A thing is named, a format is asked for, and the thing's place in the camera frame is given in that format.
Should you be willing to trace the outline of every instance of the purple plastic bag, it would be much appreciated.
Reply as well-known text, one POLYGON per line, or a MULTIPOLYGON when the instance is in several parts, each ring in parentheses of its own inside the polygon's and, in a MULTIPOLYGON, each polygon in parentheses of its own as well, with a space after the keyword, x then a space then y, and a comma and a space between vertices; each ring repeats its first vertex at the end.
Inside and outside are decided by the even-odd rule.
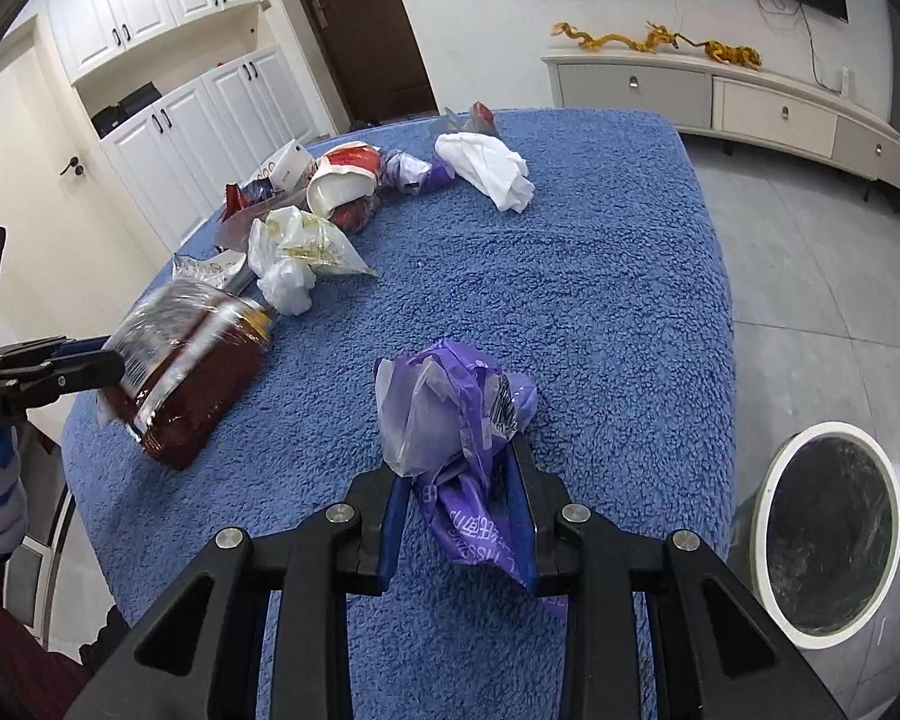
POLYGON ((423 518, 453 562, 493 562, 521 581, 494 457, 536 412, 536 384, 504 373, 490 355, 438 341, 381 360, 377 412, 384 459, 413 490, 423 518))

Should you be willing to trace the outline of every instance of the table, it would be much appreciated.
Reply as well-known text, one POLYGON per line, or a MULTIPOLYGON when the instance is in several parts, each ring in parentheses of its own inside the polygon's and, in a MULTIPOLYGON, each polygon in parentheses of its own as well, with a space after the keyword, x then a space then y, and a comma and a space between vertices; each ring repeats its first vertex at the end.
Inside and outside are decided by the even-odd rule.
MULTIPOLYGON (((352 239, 381 278, 319 280, 186 471, 151 461, 121 425, 98 427, 92 394, 77 399, 66 475, 128 622, 221 527, 271 533, 341 499, 381 458, 374 360, 445 337, 535 376, 528 439, 574 500, 650 536, 690 528, 725 555, 730 292, 679 136, 634 111, 509 111, 498 125, 530 168, 529 208, 501 214, 463 180, 385 203, 352 239)), ((314 153, 354 137, 433 147, 428 122, 408 122, 314 153)), ((209 255, 213 232, 184 253, 209 255)), ((452 565, 413 503, 391 591, 347 606, 356 717, 556 715, 562 621, 492 566, 452 565)), ((640 641, 648 662, 645 621, 640 641)), ((263 703, 268 690, 264 678, 263 703)))

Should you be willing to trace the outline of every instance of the brown plastic package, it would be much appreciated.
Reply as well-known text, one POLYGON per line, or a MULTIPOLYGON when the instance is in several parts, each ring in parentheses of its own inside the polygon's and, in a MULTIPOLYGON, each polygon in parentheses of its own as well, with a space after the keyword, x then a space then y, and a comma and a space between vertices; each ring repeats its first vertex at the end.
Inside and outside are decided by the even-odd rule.
POLYGON ((260 368, 271 320, 206 284, 175 281, 147 295, 104 348, 125 375, 103 395, 159 463, 186 469, 260 368))

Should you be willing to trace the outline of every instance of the black door handle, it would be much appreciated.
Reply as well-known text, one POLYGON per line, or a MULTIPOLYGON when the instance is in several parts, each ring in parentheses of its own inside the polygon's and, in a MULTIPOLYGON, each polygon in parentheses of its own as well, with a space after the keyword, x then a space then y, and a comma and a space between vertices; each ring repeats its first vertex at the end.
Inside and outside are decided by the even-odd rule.
POLYGON ((60 175, 64 175, 64 173, 67 172, 71 167, 77 167, 77 165, 79 165, 79 164, 80 164, 79 157, 71 157, 70 162, 67 163, 67 167, 65 167, 63 170, 60 170, 60 175))

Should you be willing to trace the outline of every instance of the white napkin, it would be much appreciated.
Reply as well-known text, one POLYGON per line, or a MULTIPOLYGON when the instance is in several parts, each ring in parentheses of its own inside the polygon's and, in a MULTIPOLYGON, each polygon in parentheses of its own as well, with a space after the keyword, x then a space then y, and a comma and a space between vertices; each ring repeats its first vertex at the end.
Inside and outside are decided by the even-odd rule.
POLYGON ((533 197, 527 180, 527 163, 499 138, 475 132, 440 135, 434 146, 437 156, 448 162, 500 211, 523 211, 533 197))

